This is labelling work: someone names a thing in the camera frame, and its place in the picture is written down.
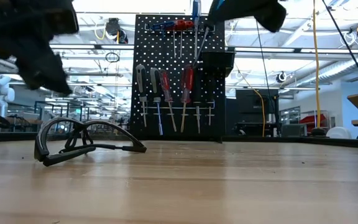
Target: black pegboard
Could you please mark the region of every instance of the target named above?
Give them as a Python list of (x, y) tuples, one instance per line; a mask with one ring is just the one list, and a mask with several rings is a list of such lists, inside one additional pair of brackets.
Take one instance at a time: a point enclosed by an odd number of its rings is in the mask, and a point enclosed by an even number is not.
[[(170, 81), (171, 95), (173, 98), (172, 106), (174, 108), (182, 108), (183, 103), (181, 98), (181, 75), (185, 65), (193, 64), (195, 59), (195, 34), (192, 31), (184, 31), (182, 39), (182, 55), (180, 55), (180, 31), (175, 32), (175, 47), (176, 57), (173, 51), (173, 32), (166, 32), (164, 36), (161, 32), (153, 32), (147, 30), (147, 24), (158, 24), (161, 22), (172, 21), (176, 19), (184, 19), (190, 21), (190, 16), (162, 16), (162, 15), (136, 15), (135, 27), (135, 41), (134, 41), (134, 75), (132, 77), (132, 104), (131, 104), (131, 123), (130, 130), (134, 136), (138, 138), (147, 139), (152, 136), (159, 136), (158, 131), (158, 116), (157, 104), (153, 102), (152, 84), (150, 81), (150, 69), (155, 67), (157, 69), (165, 69), (168, 72)], [(203, 27), (205, 17), (200, 19)], [(198, 48), (203, 40), (204, 32), (198, 33)], [(203, 46), (203, 51), (206, 52), (224, 52), (224, 24), (215, 26), (214, 32), (210, 32), (206, 38)], [(142, 64), (146, 68), (146, 93), (147, 93), (147, 127), (144, 126), (142, 116), (142, 103), (139, 101), (139, 88), (136, 82), (136, 66)], [(200, 108), (208, 108), (210, 104), (207, 103), (206, 92), (206, 78), (208, 75), (206, 71), (201, 71), (203, 78), (201, 80), (202, 86), (202, 104)], [(185, 130), (180, 132), (182, 110), (174, 109), (173, 113), (177, 132), (173, 130), (173, 124), (168, 109), (161, 109), (161, 119), (164, 136), (203, 136), (203, 137), (217, 137), (223, 136), (225, 133), (225, 114), (226, 114), (226, 97), (225, 97), (225, 75), (224, 72), (214, 72), (216, 80), (216, 88), (214, 89), (214, 109), (212, 114), (214, 116), (211, 120), (211, 126), (208, 124), (209, 110), (200, 110), (201, 114), (201, 134), (198, 134), (197, 119), (195, 109), (187, 109)], [(160, 106), (168, 108), (168, 103), (164, 102), (164, 97)], [(193, 103), (187, 104), (187, 108), (195, 108)]]

